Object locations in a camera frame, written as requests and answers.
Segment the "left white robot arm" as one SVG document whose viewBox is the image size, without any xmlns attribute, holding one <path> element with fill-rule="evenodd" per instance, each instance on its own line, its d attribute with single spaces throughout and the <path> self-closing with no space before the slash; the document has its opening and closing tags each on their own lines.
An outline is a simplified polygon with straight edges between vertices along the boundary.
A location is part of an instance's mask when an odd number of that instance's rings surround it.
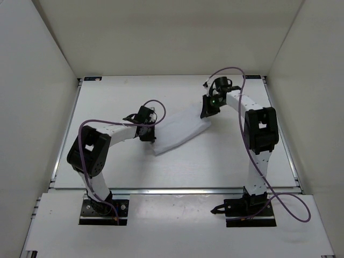
<svg viewBox="0 0 344 258">
<path fill-rule="evenodd" d="M 105 183 L 102 170 L 110 147 L 125 140 L 155 141 L 155 125 L 117 123 L 103 128 L 84 125 L 75 139 L 67 162 L 82 178 L 91 207 L 101 216 L 117 213 L 112 192 Z"/>
</svg>

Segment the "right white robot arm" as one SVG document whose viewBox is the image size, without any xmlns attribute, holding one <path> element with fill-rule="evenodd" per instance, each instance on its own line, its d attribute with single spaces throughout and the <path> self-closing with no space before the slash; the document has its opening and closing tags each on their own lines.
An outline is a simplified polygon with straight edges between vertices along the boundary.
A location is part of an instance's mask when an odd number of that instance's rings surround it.
<svg viewBox="0 0 344 258">
<path fill-rule="evenodd" d="M 238 112 L 241 136 L 249 155 L 248 180 L 243 187 L 241 210 L 254 215 L 267 201 L 268 163 L 279 141 L 276 111 L 273 107 L 262 107 L 239 90 L 204 95 L 202 102 L 201 118 L 214 116 L 224 105 Z"/>
</svg>

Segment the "white skirt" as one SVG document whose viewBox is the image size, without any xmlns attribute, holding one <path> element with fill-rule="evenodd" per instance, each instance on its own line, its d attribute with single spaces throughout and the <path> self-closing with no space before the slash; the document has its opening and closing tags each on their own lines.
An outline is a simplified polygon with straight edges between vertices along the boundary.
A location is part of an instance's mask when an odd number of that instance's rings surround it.
<svg viewBox="0 0 344 258">
<path fill-rule="evenodd" d="M 201 105 L 190 105 L 169 115 L 155 127 L 156 140 L 153 152 L 156 156 L 168 152 L 198 136 L 211 126 L 208 118 L 201 118 Z"/>
</svg>

